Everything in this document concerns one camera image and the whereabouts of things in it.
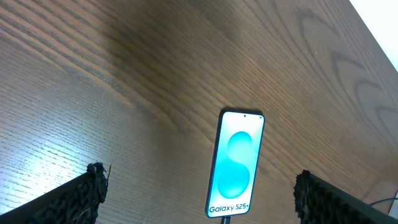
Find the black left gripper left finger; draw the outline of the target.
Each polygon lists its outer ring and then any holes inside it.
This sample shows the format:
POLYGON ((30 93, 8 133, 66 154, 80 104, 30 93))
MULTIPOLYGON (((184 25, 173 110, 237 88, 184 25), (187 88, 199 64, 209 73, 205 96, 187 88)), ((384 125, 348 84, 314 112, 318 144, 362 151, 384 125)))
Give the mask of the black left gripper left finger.
POLYGON ((1 223, 95 223, 108 185, 109 174, 103 164, 88 164, 84 174, 2 214, 1 223))

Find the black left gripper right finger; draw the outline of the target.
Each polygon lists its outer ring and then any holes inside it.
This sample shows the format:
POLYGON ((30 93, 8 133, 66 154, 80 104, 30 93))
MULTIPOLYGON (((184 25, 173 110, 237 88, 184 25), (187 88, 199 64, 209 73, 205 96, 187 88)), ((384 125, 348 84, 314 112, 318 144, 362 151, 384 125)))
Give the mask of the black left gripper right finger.
POLYGON ((294 186, 301 224, 397 224, 397 219, 303 170, 294 186))

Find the blue Galaxy smartphone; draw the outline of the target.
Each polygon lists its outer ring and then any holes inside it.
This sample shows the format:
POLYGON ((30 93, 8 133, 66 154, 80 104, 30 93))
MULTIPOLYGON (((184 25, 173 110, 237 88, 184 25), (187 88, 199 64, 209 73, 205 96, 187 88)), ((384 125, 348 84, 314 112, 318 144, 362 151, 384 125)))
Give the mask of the blue Galaxy smartphone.
POLYGON ((265 123, 259 109, 220 111, 205 204, 208 218, 250 211, 265 123))

